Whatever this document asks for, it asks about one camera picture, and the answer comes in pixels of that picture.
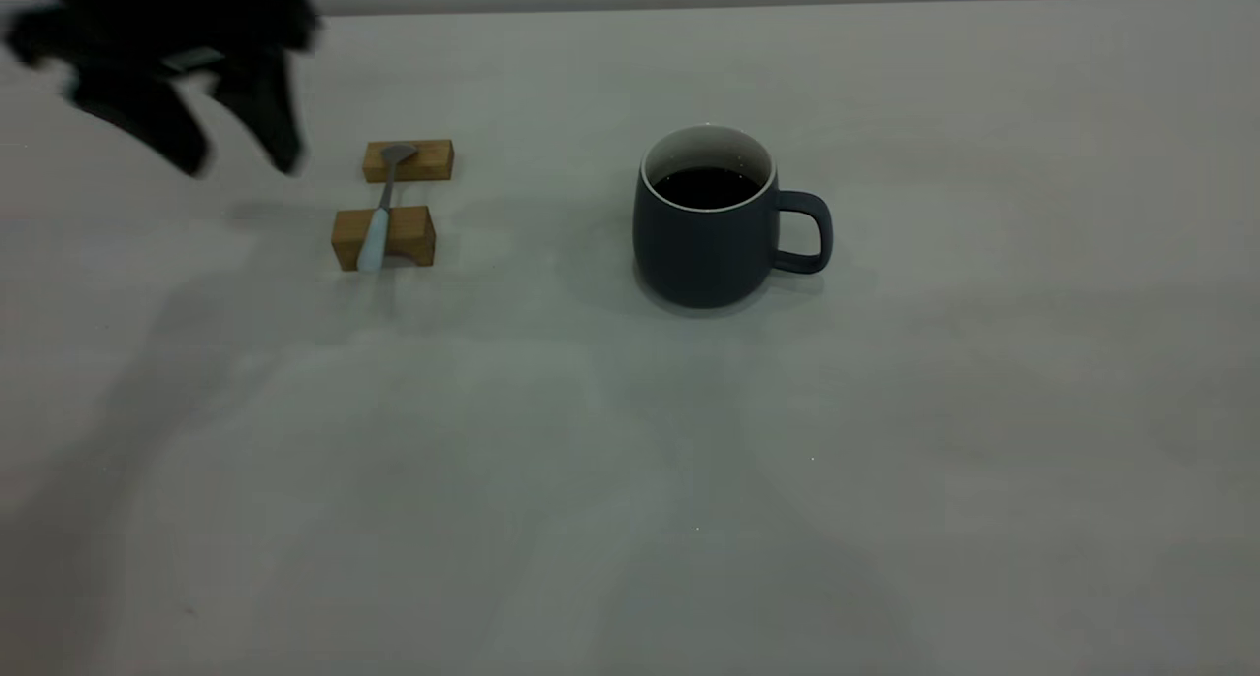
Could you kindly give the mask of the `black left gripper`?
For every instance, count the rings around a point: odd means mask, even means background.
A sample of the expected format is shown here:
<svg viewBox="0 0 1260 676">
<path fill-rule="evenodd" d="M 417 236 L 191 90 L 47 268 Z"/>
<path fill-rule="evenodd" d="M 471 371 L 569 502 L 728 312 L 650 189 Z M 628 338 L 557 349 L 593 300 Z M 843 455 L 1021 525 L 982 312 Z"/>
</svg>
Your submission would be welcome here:
<svg viewBox="0 0 1260 676">
<path fill-rule="evenodd" d="M 212 97 L 294 175 L 305 147 L 286 52 L 307 52 L 320 26 L 311 0 L 54 0 L 14 13 L 5 45 L 28 68 L 76 70 L 71 103 L 189 177 L 202 175 L 209 142 L 176 89 L 155 79 L 220 60 Z"/>
</svg>

